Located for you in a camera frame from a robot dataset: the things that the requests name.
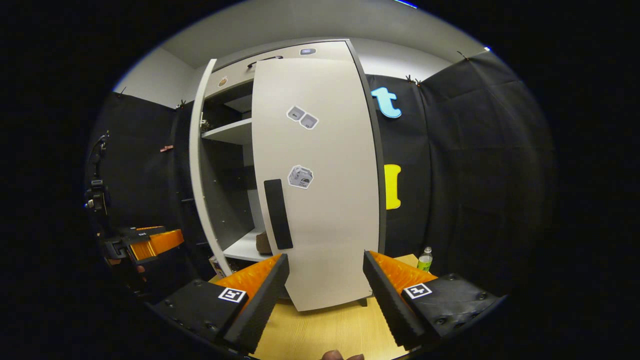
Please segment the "black curtain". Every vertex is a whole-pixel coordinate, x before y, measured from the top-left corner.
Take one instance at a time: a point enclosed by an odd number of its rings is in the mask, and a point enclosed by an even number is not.
[[[108,212],[113,227],[179,227],[170,204],[171,152],[160,152],[172,144],[175,116],[175,110],[154,102],[116,93],[107,96],[89,146],[109,130],[100,174],[111,195]],[[89,166],[85,184],[92,174]]]
[[[420,90],[431,149],[423,244],[433,249],[431,269],[507,293],[535,266],[531,249],[550,227],[556,166],[546,120],[491,52],[447,67]]]
[[[399,165],[397,209],[387,210],[385,254],[391,257],[417,254],[422,249],[424,230],[429,215],[431,167],[424,106],[418,87],[405,79],[367,75],[373,91],[385,87],[396,95],[395,108],[402,114],[389,118],[380,111],[374,98],[380,127],[385,164]]]
[[[214,276],[209,263],[211,250],[195,209],[189,174],[189,123],[193,102],[176,110],[137,97],[118,95],[112,93],[106,99],[90,138],[91,146],[109,130],[100,175],[111,195],[110,224],[114,228],[163,225],[168,231],[181,229],[185,241],[182,248],[189,264],[184,255],[176,252],[172,253],[173,263],[162,261],[146,267],[153,270],[159,266],[160,270],[164,269],[159,276],[171,277],[167,266],[180,263],[191,269],[193,265],[197,276],[209,280]],[[167,145],[173,149],[160,152]],[[93,167],[89,166],[86,184],[92,174]]]

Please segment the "white cabinet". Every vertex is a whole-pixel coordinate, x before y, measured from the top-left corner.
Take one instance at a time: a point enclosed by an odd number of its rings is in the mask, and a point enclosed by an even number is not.
[[[316,51],[301,55],[307,48]],[[255,250],[255,236],[266,231],[273,253],[289,255],[286,286],[299,311],[369,296],[362,261],[365,250],[383,250],[383,164],[368,85],[348,40],[277,49],[207,74],[192,115],[191,177],[223,271],[230,274],[225,256],[266,258]],[[215,129],[200,133],[201,111]],[[296,165],[312,172],[308,186],[289,184]],[[279,207],[264,185],[276,180]]]

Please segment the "black handle on cabinet top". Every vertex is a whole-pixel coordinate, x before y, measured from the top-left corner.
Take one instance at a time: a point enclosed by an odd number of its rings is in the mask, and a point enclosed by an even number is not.
[[[269,60],[269,59],[282,59],[282,56],[276,55],[276,56],[272,56],[270,58],[266,58],[266,59],[262,59],[262,60]],[[247,65],[247,67],[253,67],[253,64],[257,63],[258,61],[252,62],[251,64]]]
[[[291,232],[287,219],[287,209],[284,206],[282,182],[280,179],[264,181],[264,196],[267,198],[267,208],[271,218],[271,227],[278,249],[292,249]]]

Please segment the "open cabinet door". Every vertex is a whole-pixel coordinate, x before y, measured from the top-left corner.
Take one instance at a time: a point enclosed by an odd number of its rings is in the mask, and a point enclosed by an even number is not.
[[[271,249],[289,257],[289,296],[298,311],[367,297],[362,252],[378,249],[383,179],[355,63],[272,59],[256,67],[255,176]]]

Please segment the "white ceiling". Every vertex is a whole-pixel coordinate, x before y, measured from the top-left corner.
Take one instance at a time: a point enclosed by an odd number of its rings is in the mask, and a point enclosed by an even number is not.
[[[394,0],[248,0],[201,20],[162,48],[197,68],[249,47],[293,38],[357,37],[412,47],[452,63],[484,45]]]

